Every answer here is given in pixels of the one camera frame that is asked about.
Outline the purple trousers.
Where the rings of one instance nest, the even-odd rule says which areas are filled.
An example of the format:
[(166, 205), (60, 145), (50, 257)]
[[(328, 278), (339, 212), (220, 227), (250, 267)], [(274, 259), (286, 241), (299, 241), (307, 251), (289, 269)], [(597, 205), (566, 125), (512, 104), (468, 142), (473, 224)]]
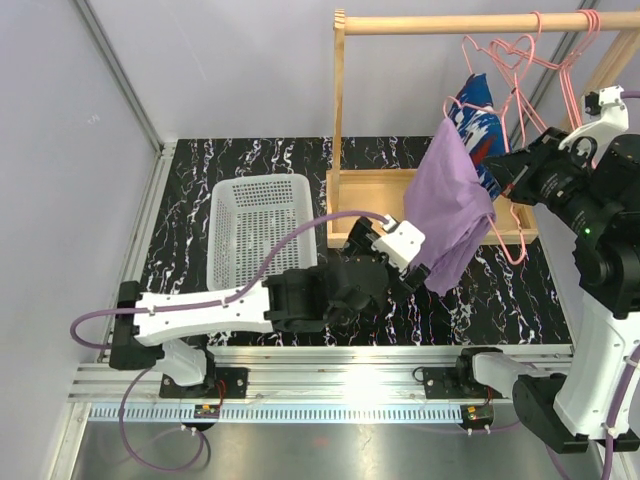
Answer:
[(424, 235), (415, 261), (430, 273), (428, 290), (455, 288), (496, 218), (454, 123), (440, 123), (404, 198), (404, 219)]

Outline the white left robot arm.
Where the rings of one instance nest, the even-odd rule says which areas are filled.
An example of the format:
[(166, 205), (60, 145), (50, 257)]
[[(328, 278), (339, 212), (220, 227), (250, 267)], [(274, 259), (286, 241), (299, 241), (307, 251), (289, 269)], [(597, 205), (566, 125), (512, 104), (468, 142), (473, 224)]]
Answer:
[(186, 338), (217, 331), (313, 333), (401, 302), (429, 275), (416, 262), (426, 239), (408, 221), (386, 217), (378, 234), (361, 217), (343, 254), (309, 268), (256, 278), (242, 287), (193, 294), (144, 293), (136, 281), (119, 287), (109, 365), (156, 370), (195, 397), (213, 392), (215, 361)]

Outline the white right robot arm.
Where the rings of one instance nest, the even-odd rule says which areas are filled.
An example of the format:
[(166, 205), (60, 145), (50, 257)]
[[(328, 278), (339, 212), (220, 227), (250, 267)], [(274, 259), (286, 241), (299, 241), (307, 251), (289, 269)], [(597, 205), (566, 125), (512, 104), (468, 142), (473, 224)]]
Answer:
[(628, 406), (639, 362), (639, 138), (615, 137), (604, 152), (565, 145), (550, 128), (528, 146), (484, 160), (508, 199), (543, 205), (575, 236), (573, 258), (584, 317), (567, 374), (547, 373), (492, 347), (464, 349), (456, 389), (485, 388), (512, 401), (520, 422), (559, 454), (591, 442), (616, 452), (639, 447)]

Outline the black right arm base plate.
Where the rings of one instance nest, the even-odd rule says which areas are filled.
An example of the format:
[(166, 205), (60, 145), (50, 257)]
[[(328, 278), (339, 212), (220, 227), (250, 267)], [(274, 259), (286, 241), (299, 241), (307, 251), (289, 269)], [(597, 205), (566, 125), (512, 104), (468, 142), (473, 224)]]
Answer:
[(419, 366), (411, 376), (420, 384), (427, 399), (472, 399), (488, 402), (494, 398), (490, 388), (463, 378), (455, 367)]

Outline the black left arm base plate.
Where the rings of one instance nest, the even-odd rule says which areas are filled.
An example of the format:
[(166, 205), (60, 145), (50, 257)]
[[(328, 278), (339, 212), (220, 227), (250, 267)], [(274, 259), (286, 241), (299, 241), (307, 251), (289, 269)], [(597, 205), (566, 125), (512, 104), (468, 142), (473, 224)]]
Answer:
[(244, 367), (216, 367), (204, 382), (179, 386), (168, 375), (162, 377), (159, 397), (163, 399), (245, 399), (249, 370)]

